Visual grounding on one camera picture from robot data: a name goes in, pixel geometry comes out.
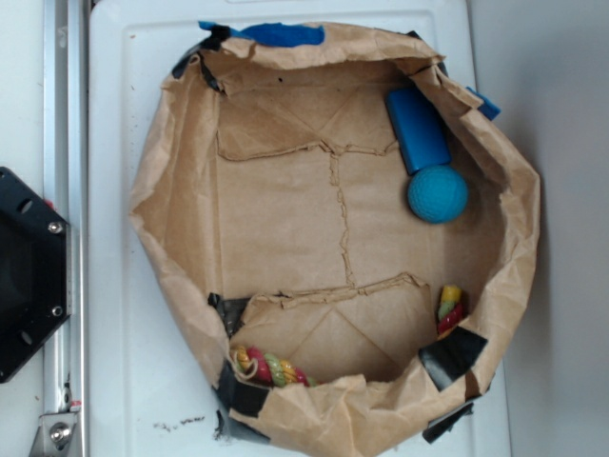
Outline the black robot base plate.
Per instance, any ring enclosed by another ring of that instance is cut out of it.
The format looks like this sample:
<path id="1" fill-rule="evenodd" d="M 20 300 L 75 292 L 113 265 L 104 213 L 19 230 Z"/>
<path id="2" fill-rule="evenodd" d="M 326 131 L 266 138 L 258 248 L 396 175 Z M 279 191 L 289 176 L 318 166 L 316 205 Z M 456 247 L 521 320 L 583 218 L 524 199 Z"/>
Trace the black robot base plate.
<path id="1" fill-rule="evenodd" d="M 12 170 L 1 168 L 1 382 L 68 319 L 68 227 Z"/>

